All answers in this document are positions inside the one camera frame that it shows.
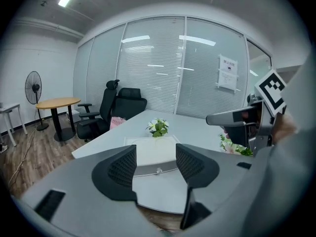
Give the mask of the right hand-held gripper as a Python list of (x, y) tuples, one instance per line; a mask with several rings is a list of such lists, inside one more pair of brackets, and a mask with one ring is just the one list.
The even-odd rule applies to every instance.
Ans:
[(241, 109), (208, 115), (206, 123), (223, 127), (234, 144), (247, 147), (256, 155), (260, 149), (272, 145), (276, 116), (286, 108), (281, 96), (285, 87), (281, 76), (271, 70), (255, 84), (254, 94), (259, 101)]

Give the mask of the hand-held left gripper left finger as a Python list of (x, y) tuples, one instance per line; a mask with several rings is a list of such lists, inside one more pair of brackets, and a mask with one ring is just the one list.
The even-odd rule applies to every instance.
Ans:
[(136, 202), (137, 194), (132, 190), (136, 168), (136, 146), (130, 145), (96, 164), (91, 173), (92, 182), (111, 200)]

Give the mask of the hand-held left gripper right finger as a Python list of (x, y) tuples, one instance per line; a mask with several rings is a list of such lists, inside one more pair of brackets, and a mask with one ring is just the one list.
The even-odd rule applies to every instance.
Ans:
[(185, 230), (212, 212), (201, 202), (197, 202), (193, 189), (205, 188), (216, 179), (220, 172), (219, 164), (184, 144), (176, 144), (176, 165), (187, 183), (187, 197), (180, 229)]

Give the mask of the grey storage box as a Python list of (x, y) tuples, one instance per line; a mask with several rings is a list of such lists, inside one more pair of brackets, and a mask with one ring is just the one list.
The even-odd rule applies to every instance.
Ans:
[(134, 177), (157, 175), (178, 169), (176, 161), (168, 161), (157, 164), (137, 166)]

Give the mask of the white plastic tray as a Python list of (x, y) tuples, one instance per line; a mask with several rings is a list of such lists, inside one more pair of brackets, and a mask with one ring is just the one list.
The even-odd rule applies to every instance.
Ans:
[(176, 160), (175, 136), (125, 138), (124, 145), (136, 145), (137, 166), (156, 165)]

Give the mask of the person's right forearm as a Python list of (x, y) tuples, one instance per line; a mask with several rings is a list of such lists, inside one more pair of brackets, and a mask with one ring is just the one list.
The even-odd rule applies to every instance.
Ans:
[(291, 115), (278, 113), (272, 130), (272, 143), (276, 145), (282, 139), (297, 132)]

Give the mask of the cream vase with pink flowers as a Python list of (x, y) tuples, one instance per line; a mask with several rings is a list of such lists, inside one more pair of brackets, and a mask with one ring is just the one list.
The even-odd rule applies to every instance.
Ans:
[(222, 152), (234, 155), (253, 156), (253, 152), (242, 145), (234, 144), (226, 135), (220, 134), (220, 148)]

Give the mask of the white paper notice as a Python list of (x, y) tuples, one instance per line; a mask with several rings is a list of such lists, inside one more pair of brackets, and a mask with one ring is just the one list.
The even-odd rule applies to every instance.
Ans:
[(219, 54), (219, 69), (217, 87), (232, 90), (234, 93), (237, 90), (238, 80), (238, 61)]

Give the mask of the pink bag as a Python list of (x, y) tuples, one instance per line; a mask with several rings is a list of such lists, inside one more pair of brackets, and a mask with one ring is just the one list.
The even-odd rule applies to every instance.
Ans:
[(126, 119), (121, 118), (121, 117), (111, 117), (111, 122), (110, 122), (110, 130), (114, 129), (115, 127), (123, 124), (126, 122)]

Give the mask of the small white-flowered potted plant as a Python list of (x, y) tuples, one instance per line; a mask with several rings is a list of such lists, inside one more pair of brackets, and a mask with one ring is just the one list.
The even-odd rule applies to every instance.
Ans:
[(169, 123), (164, 119), (155, 118), (148, 123), (146, 129), (155, 138), (163, 137), (168, 133)]

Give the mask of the black high-back office chair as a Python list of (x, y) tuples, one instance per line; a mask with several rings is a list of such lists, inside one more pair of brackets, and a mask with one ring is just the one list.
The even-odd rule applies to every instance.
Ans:
[(79, 114), (82, 121), (77, 124), (78, 138), (87, 142), (109, 131), (111, 111), (117, 95), (118, 84), (119, 79), (107, 82), (99, 111), (91, 112), (89, 107), (92, 104), (78, 104), (79, 107), (85, 108), (85, 113)]

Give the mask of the white cardboard box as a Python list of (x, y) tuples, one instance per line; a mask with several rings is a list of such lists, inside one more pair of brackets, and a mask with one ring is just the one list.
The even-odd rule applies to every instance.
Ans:
[[(72, 110), (72, 118), (73, 118), (74, 123), (81, 121), (81, 118), (79, 117), (79, 115), (80, 115), (79, 111)], [(66, 116), (67, 116), (67, 120), (70, 122), (70, 114), (68, 111), (66, 112)]]

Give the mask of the black mesh office chair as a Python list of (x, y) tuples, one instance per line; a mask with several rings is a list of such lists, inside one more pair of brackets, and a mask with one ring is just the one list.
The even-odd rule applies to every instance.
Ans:
[(112, 109), (112, 117), (129, 120), (145, 111), (147, 100), (142, 98), (138, 88), (121, 88), (115, 98)]

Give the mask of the round wooden table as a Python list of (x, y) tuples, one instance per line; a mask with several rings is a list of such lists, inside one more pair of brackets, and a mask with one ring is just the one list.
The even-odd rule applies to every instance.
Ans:
[[(54, 135), (54, 139), (58, 142), (65, 142), (73, 138), (76, 134), (76, 129), (73, 121), (72, 115), (72, 105), (77, 104), (81, 101), (81, 99), (76, 97), (63, 97), (63, 98), (55, 98), (49, 99), (36, 104), (36, 108), (39, 110), (50, 109), (52, 114), (52, 119), (54, 123), (54, 127), (56, 133)], [(68, 114), (70, 118), (71, 127), (61, 128), (57, 109), (61, 107), (68, 107)]]

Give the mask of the black standing fan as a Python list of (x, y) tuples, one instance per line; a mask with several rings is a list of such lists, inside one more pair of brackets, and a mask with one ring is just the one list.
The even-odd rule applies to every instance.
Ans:
[[(31, 71), (25, 81), (25, 95), (28, 102), (32, 105), (36, 105), (41, 97), (42, 83), (40, 75), (37, 71)], [(40, 111), (37, 109), (40, 124), (37, 126), (37, 131), (46, 130), (49, 127), (48, 123), (45, 123), (41, 118)]]

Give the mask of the small white side table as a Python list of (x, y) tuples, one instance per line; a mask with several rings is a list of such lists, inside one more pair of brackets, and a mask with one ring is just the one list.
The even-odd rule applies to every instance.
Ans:
[(13, 135), (12, 135), (15, 132), (15, 130), (13, 128), (9, 113), (11, 113), (15, 109), (17, 109), (19, 121), (20, 121), (21, 126), (23, 128), (23, 131), (24, 131), (25, 135), (28, 135), (28, 132), (27, 132), (26, 127), (25, 127), (25, 123), (24, 123), (23, 118), (22, 118), (21, 107), (20, 107), (19, 103), (6, 104), (0, 108), (0, 115), (2, 115), (2, 117), (4, 119), (7, 133), (9, 135), (9, 138), (10, 138), (14, 147), (17, 146), (17, 144), (13, 138)]

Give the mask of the white ceiling pipe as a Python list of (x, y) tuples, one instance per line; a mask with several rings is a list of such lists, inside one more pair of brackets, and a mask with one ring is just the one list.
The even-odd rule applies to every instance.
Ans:
[(84, 34), (78, 31), (75, 31), (73, 29), (67, 28), (65, 26), (62, 26), (60, 24), (55, 24), (55, 23), (48, 22), (45, 20), (39, 20), (35, 18), (30, 18), (30, 17), (15, 18), (13, 20), (13, 24), (19, 25), (19, 26), (29, 26), (29, 27), (50, 30), (50, 31), (58, 32), (58, 33), (65, 34), (68, 36), (72, 36), (77, 39), (81, 39), (84, 37)]

